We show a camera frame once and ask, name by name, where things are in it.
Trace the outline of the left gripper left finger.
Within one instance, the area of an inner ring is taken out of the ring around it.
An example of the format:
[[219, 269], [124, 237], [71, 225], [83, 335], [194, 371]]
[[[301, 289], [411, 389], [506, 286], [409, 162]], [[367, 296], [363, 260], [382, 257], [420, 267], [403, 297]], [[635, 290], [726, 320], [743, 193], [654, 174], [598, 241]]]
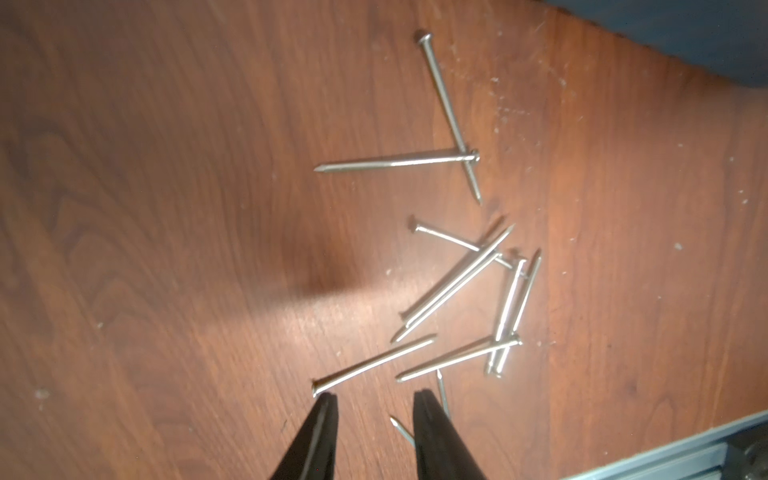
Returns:
[[338, 424], [337, 396], [322, 393], [271, 479], [333, 480]]

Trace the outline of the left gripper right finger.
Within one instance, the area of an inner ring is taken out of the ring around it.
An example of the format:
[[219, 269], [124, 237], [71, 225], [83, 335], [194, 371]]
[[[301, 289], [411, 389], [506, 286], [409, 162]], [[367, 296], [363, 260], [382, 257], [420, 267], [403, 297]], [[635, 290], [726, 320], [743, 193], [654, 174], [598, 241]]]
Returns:
[[414, 393], [412, 417], [419, 479], [487, 478], [431, 390]]

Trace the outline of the steel nail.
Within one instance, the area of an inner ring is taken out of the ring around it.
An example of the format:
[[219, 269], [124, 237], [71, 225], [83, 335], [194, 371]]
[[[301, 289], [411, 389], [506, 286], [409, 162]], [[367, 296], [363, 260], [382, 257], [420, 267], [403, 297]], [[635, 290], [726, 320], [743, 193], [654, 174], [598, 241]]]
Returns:
[[[519, 330], [519, 325], [521, 323], [523, 313], [525, 311], [526, 305], [528, 303], [528, 299], [530, 297], [533, 285], [535, 283], [536, 276], [538, 274], [540, 265], [542, 261], [542, 250], [537, 249], [532, 256], [530, 260], [525, 262], [525, 265], [527, 265], [527, 271], [524, 274], [520, 274], [519, 277], [522, 279], [522, 284], [516, 293], [516, 296], [513, 298], [514, 305], [512, 309], [513, 315], [511, 316], [511, 324], [509, 325], [509, 328], [507, 329], [507, 337], [512, 337], [513, 335], [516, 335]], [[504, 366], [506, 363], [506, 360], [509, 355], [510, 348], [506, 348], [501, 351], [498, 358], [493, 363], [492, 372], [497, 377], [500, 378], [502, 376]]]
[[406, 336], [408, 336], [416, 327], [423, 323], [429, 316], [434, 314], [442, 305], [444, 305], [451, 297], [453, 297], [459, 290], [461, 290], [466, 284], [474, 279], [479, 273], [487, 268], [491, 263], [494, 263], [498, 257], [501, 257], [500, 253], [490, 255], [484, 259], [477, 267], [472, 269], [463, 279], [461, 279], [455, 286], [449, 289], [442, 297], [440, 297], [435, 303], [429, 306], [424, 313], [417, 316], [414, 321], [407, 323], [404, 327], [396, 332], [391, 339], [391, 343], [399, 343]]
[[442, 409], [443, 409], [446, 417], [450, 420], [451, 419], [451, 412], [450, 412], [450, 408], [449, 408], [448, 400], [447, 400], [447, 392], [446, 392], [446, 388], [445, 388], [444, 375], [443, 375], [443, 373], [442, 373], [442, 371], [440, 369], [437, 369], [435, 371], [435, 373], [436, 373], [436, 378], [437, 378], [437, 385], [438, 385], [438, 391], [439, 391], [441, 406], [442, 406]]
[[[458, 147], [459, 151], [462, 154], [467, 154], [468, 149], [463, 139], [463, 136], [461, 134], [460, 128], [458, 126], [453, 105], [450, 100], [449, 94], [447, 92], [444, 79], [442, 77], [439, 62], [437, 61], [437, 58], [434, 53], [434, 49], [432, 46], [432, 34], [426, 30], [419, 30], [415, 34], [415, 42], [423, 50], [426, 62], [428, 64], [433, 82], [435, 84], [436, 91], [440, 98], [446, 119], [448, 121], [449, 127], [454, 137], [456, 146]], [[465, 161], [464, 172], [475, 201], [479, 205], [481, 205], [483, 203], [483, 199], [482, 199], [482, 194], [480, 192], [477, 177], [475, 175], [475, 171], [473, 167], [474, 163], [475, 163], [474, 160]]]
[[405, 425], [394, 416], [390, 416], [389, 420], [393, 427], [402, 435], [402, 437], [412, 446], [415, 447], [415, 439], [412, 433], [405, 427]]
[[472, 252], [479, 252], [480, 247], [475, 244], [471, 243], [467, 240], [464, 240], [462, 238], [456, 237], [444, 230], [438, 229], [437, 227], [428, 225], [426, 223], [422, 223], [415, 218], [411, 218], [408, 221], [409, 229], [413, 233], [423, 233], [427, 235], [431, 235], [433, 237], [442, 239], [444, 241], [450, 242], [452, 244], [458, 245], [466, 250], [470, 250]]
[[409, 355], [419, 349], [433, 344], [438, 338], [437, 334], [430, 334], [421, 337], [417, 340], [408, 342], [404, 345], [392, 348], [384, 353], [378, 354], [367, 360], [361, 361], [352, 366], [346, 367], [338, 372], [330, 374], [326, 377], [316, 379], [312, 382], [311, 393], [312, 397], [316, 398], [320, 394], [332, 389], [333, 387], [344, 383], [362, 373], [370, 371], [395, 359]]
[[474, 359], [480, 356], [489, 355], [506, 348], [522, 345], [522, 341], [518, 335], [513, 335], [509, 340], [503, 342], [490, 342], [485, 346], [477, 346], [474, 348], [464, 348], [459, 351], [456, 350], [453, 353], [445, 354], [441, 357], [437, 357], [431, 361], [422, 363], [413, 368], [405, 370], [396, 375], [395, 380], [398, 383], [410, 381], [412, 379], [421, 377], [428, 373], [436, 372], [437, 370], [450, 367], [470, 359]]
[[[499, 318], [496, 324], [496, 330], [494, 333], [495, 342], [503, 342], [511, 338], [511, 337], [507, 337], [506, 331], [509, 328], [509, 325], [511, 324], [511, 316], [513, 315], [512, 313], [512, 309], [514, 305], [513, 298], [516, 296], [516, 293], [518, 292], [522, 284], [522, 279], [519, 277], [519, 275], [524, 274], [526, 272], [525, 262], [527, 261], [528, 260], [526, 258], [519, 257], [516, 267], [514, 269], [514, 272], [510, 277], [510, 282], [507, 288], [507, 293], [503, 302], [502, 310], [501, 310], [501, 313], [499, 314]], [[485, 368], [485, 373], [487, 375], [490, 375], [490, 374], [494, 375], [492, 372], [493, 363], [498, 358], [501, 351], [490, 354], [490, 357], [487, 361], [486, 368]]]
[[[471, 242], [475, 243], [480, 247], [480, 250], [483, 247], [482, 242]], [[452, 286], [452, 282], [456, 278], [463, 278], [465, 276], [465, 271], [471, 271], [474, 268], [473, 263], [475, 262], [478, 252], [472, 252], [470, 250], [469, 255], [466, 259], [461, 260], [457, 266], [453, 267], [438, 283], [435, 287], [433, 287], [427, 294], [423, 295], [419, 300], [416, 301], [416, 303], [409, 307], [405, 312], [401, 314], [403, 324], [406, 325], [407, 323], [411, 323], [416, 319], [417, 316], [421, 315], [421, 312], [427, 308], [427, 305], [429, 302], [436, 297], [442, 290], [446, 289], [448, 286]]]
[[443, 163], [476, 163], [480, 160], [478, 150], [462, 152], [442, 152], [430, 155], [417, 155], [405, 157], [381, 157], [379, 159], [366, 159], [356, 161], [344, 161], [325, 163], [316, 166], [313, 171], [318, 173], [350, 172], [375, 170], [384, 168], [401, 168], [411, 166], [423, 166]]

